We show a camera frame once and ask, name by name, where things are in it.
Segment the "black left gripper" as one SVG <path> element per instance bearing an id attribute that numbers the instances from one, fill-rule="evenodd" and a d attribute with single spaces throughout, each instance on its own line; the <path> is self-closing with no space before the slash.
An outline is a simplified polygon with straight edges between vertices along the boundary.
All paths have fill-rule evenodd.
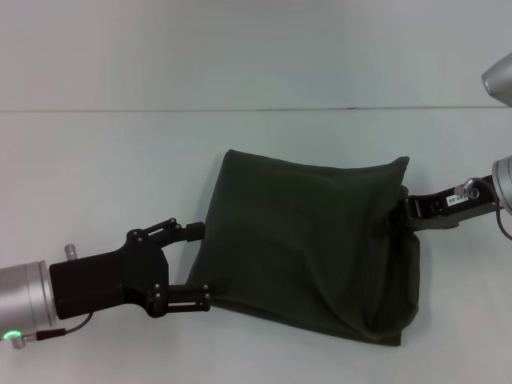
<path id="1" fill-rule="evenodd" d="M 125 304 L 140 306 L 152 318 L 209 311 L 213 286 L 169 285 L 168 262 L 159 246 L 203 240 L 205 230 L 204 222 L 182 226 L 170 218 L 129 234 L 115 251 L 51 265 L 58 318 Z"/>

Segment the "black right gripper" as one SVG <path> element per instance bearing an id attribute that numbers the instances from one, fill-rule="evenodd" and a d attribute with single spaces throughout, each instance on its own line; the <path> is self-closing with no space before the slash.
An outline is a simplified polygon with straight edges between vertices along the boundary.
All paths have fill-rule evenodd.
<path id="1" fill-rule="evenodd" d="M 409 220 L 457 219 L 463 221 L 495 212 L 494 198 L 485 186 L 476 186 L 478 196 L 466 198 L 448 189 L 435 194 L 417 195 L 404 200 L 404 211 Z"/>

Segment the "dark green t-shirt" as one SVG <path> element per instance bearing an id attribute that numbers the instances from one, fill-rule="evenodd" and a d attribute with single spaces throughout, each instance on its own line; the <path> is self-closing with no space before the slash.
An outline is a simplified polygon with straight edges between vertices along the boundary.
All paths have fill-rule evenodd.
<path id="1" fill-rule="evenodd" d="M 188 276 L 214 306 L 382 346 L 418 312 L 420 246 L 398 218 L 409 160 L 339 169 L 230 150 Z"/>

